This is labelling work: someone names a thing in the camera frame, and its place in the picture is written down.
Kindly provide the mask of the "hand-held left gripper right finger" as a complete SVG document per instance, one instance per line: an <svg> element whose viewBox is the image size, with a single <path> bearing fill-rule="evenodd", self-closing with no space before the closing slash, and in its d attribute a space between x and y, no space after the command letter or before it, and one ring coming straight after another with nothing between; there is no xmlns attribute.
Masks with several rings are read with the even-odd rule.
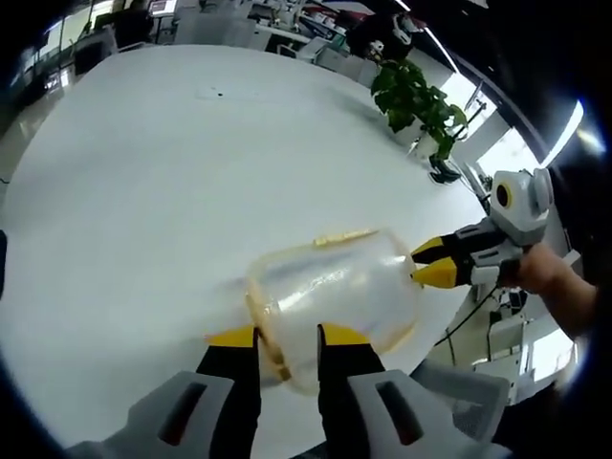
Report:
<svg viewBox="0 0 612 459"><path fill-rule="evenodd" d="M424 361L387 369L368 338L317 327L318 410L331 458L509 458L493 441L509 383Z"/></svg>

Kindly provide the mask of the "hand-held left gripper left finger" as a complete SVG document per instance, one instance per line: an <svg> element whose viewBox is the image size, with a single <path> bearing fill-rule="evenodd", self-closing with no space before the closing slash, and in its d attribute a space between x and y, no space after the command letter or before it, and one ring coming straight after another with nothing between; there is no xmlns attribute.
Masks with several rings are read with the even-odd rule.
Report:
<svg viewBox="0 0 612 459"><path fill-rule="evenodd" d="M261 413L259 330L210 338L194 371L181 371L133 404L121 429L83 441L69 458L249 458Z"/></svg>

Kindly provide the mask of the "person's right hand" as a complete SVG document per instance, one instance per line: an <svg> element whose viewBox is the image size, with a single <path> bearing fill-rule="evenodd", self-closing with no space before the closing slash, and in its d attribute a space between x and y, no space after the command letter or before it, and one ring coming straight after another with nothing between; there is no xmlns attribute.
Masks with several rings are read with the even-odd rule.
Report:
<svg viewBox="0 0 612 459"><path fill-rule="evenodd" d="M597 289L582 279L544 243L528 249L513 273L502 275L504 286L519 287L538 295L551 313L590 314Z"/></svg>

